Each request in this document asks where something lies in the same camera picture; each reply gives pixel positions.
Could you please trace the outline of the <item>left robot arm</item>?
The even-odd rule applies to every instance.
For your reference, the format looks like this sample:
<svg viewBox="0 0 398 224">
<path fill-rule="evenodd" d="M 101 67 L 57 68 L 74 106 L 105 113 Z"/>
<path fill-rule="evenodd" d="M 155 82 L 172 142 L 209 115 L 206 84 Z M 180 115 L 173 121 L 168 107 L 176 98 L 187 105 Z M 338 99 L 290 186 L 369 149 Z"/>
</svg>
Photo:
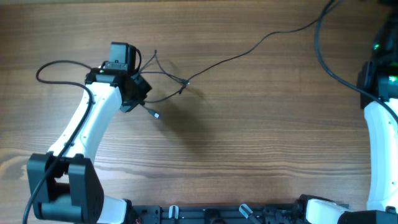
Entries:
<svg viewBox="0 0 398 224">
<path fill-rule="evenodd" d="M 151 87 L 141 76 L 141 62 L 135 46 L 113 42 L 109 60 L 91 67 L 77 84 L 84 93 L 66 129 L 45 154 L 27 162 L 31 196 L 23 223 L 30 212 L 57 222 L 131 222 L 131 202 L 105 195 L 94 161 L 113 116 L 145 105 Z"/>
</svg>

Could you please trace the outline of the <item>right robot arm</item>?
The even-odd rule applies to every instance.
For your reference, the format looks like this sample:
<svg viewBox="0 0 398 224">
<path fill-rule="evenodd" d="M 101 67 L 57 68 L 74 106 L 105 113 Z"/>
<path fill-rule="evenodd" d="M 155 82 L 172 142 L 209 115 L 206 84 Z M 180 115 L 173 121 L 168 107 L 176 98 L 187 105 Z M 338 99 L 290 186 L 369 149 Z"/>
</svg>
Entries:
<svg viewBox="0 0 398 224">
<path fill-rule="evenodd" d="M 308 223 L 397 223 L 397 1 L 381 1 L 391 7 L 386 23 L 374 39 L 371 58 L 363 64 L 356 85 L 331 71 L 320 51 L 324 17 L 337 1 L 322 9 L 315 28 L 315 55 L 332 78 L 360 94 L 371 150 L 371 185 L 364 211 L 302 196 L 299 217 Z"/>
</svg>

